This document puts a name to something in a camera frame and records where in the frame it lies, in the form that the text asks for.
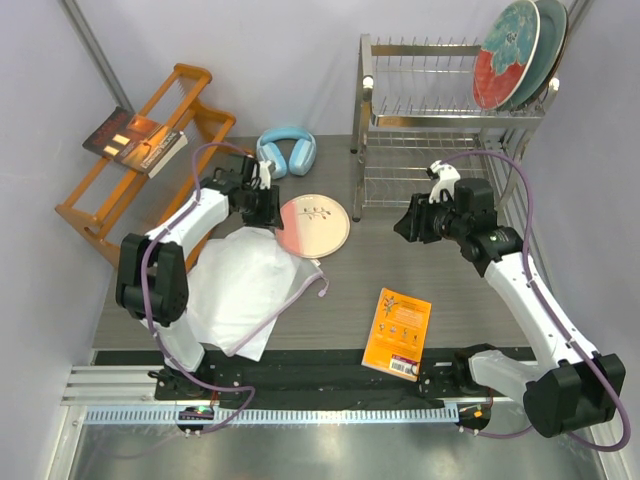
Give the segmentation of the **pink and cream plate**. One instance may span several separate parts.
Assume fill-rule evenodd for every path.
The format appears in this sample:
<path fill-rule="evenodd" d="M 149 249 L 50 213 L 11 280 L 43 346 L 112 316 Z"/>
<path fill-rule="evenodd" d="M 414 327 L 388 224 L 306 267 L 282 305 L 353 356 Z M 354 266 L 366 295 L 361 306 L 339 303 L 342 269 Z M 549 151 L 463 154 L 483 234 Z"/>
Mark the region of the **pink and cream plate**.
<path fill-rule="evenodd" d="M 350 218 L 336 200 L 320 194 L 305 194 L 286 202 L 280 210 L 284 224 L 276 231 L 279 245 L 307 259 L 335 253 L 350 234 Z"/>

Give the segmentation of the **red and teal plate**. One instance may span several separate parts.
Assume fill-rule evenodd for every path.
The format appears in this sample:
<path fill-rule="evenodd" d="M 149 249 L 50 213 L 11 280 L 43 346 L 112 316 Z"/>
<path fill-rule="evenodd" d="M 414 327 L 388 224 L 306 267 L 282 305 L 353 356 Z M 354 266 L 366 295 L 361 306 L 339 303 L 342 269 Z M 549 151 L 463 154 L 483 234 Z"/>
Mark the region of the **red and teal plate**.
<path fill-rule="evenodd" d="M 515 94 L 534 58 L 540 14 L 533 1 L 514 1 L 490 27 L 476 56 L 472 93 L 483 110 L 504 106 Z"/>

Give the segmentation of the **light teal plate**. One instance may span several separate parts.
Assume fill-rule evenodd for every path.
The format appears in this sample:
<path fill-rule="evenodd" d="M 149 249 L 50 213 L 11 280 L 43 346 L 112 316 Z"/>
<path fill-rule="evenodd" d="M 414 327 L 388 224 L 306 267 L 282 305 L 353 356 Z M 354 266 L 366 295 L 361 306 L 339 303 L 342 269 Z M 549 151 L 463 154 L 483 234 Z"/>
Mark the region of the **light teal plate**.
<path fill-rule="evenodd" d="M 524 80 L 510 99 L 508 110 L 522 110 L 546 89 L 562 58 L 569 17 L 566 7 L 556 0 L 535 1 L 540 15 L 540 35 Z"/>

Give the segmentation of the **dark teal floral plate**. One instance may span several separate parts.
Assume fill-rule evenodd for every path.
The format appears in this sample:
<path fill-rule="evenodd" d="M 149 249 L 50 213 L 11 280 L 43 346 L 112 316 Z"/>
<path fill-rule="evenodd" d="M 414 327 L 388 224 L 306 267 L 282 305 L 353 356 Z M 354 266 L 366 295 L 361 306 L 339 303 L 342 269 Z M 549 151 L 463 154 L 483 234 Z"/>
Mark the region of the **dark teal floral plate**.
<path fill-rule="evenodd" d="M 555 78 L 555 75 L 559 70 L 569 43 L 570 21 L 568 9 L 560 1 L 553 1 L 552 4 L 553 7 L 551 9 L 551 18 L 554 22 L 555 30 L 558 38 L 560 39 L 560 43 L 555 55 L 554 63 L 552 64 L 552 67 L 545 78 L 545 88 L 548 88 L 551 84 L 551 81 Z"/>

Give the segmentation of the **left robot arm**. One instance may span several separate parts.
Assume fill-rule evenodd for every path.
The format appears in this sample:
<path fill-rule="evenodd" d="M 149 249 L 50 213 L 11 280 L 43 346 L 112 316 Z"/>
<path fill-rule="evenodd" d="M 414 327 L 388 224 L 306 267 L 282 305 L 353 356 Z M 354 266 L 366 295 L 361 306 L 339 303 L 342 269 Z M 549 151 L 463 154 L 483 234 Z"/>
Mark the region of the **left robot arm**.
<path fill-rule="evenodd" d="M 205 348 L 186 319 L 189 286 L 186 260 L 195 247 L 231 214 L 258 228 L 281 228 L 279 188 L 271 184 L 275 165 L 253 156 L 231 169 L 217 168 L 196 182 L 191 197 L 172 216 L 144 235 L 123 239 L 116 303 L 146 325 L 178 386 L 190 398 L 205 397 L 213 375 Z"/>

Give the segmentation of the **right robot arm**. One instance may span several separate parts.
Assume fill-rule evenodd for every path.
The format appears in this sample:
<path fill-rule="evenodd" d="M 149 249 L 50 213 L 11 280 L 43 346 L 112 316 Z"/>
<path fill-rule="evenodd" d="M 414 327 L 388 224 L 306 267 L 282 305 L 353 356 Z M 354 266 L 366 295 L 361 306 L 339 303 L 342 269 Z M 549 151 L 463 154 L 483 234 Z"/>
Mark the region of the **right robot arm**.
<path fill-rule="evenodd" d="M 608 422 L 619 413 L 624 364 L 615 354 L 600 354 L 552 298 L 522 237 L 499 225 L 488 181 L 466 178 L 450 189 L 412 195 L 394 230 L 409 242 L 456 242 L 509 308 L 537 361 L 524 364 L 488 344 L 470 347 L 459 352 L 451 371 L 457 391 L 472 395 L 486 387 L 505 395 L 546 438 Z"/>

